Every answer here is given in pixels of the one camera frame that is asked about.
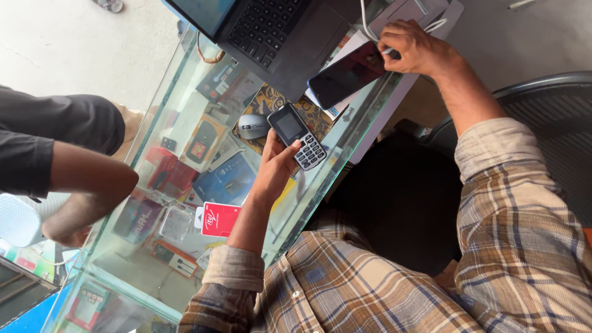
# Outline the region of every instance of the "computer mouse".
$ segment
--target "computer mouse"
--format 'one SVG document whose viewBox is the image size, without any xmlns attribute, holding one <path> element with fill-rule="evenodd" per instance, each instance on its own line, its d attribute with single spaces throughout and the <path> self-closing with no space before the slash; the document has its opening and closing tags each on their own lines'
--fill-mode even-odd
<svg viewBox="0 0 592 333">
<path fill-rule="evenodd" d="M 244 114 L 239 119 L 238 133 L 243 139 L 257 139 L 266 136 L 270 128 L 264 115 Z"/>
</svg>

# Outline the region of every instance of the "concrete floor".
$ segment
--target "concrete floor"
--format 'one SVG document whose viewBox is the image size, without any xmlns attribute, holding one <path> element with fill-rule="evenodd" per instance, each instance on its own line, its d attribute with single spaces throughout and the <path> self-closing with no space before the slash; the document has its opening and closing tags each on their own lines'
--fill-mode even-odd
<svg viewBox="0 0 592 333">
<path fill-rule="evenodd" d="M 33 95 L 96 94 L 146 110 L 179 39 L 160 0 L 1 1 L 0 84 Z"/>
<path fill-rule="evenodd" d="M 592 70 L 592 1 L 459 0 L 465 12 L 446 39 L 489 89 Z"/>
</svg>

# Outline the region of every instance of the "laptop screen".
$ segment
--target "laptop screen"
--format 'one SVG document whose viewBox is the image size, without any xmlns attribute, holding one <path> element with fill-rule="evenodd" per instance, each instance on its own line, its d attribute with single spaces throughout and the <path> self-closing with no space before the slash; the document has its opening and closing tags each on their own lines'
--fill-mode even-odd
<svg viewBox="0 0 592 333">
<path fill-rule="evenodd" d="M 210 36 L 215 35 L 220 24 L 236 0 L 172 0 L 199 28 Z"/>
</svg>

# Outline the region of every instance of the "itel logo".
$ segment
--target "itel logo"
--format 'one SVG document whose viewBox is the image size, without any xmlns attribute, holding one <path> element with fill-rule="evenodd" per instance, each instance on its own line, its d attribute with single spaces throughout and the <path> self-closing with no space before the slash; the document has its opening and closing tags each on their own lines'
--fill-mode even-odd
<svg viewBox="0 0 592 333">
<path fill-rule="evenodd" d="M 204 225 L 205 228 L 207 230 L 210 230 L 210 227 L 213 226 L 213 224 L 216 223 L 216 229 L 218 228 L 218 216 L 214 216 L 214 213 L 212 212 L 212 210 L 209 210 L 208 212 L 205 213 L 205 219 L 204 219 Z"/>
</svg>

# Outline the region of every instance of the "itel battery package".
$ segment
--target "itel battery package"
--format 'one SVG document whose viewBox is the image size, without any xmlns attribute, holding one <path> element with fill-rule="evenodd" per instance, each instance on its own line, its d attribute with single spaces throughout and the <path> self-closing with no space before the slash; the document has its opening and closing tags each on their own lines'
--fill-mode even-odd
<svg viewBox="0 0 592 333">
<path fill-rule="evenodd" d="M 121 214 L 113 226 L 112 233 L 131 244 L 143 242 L 156 221 L 164 212 L 164 207 L 134 190 L 127 199 Z"/>
<path fill-rule="evenodd" d="M 201 229 L 204 236 L 228 237 L 239 218 L 241 208 L 231 204 L 206 202 L 195 214 L 195 227 Z"/>
<path fill-rule="evenodd" d="M 210 115 L 203 114 L 179 156 L 179 161 L 199 172 L 206 171 L 228 131 L 227 126 Z"/>
</svg>

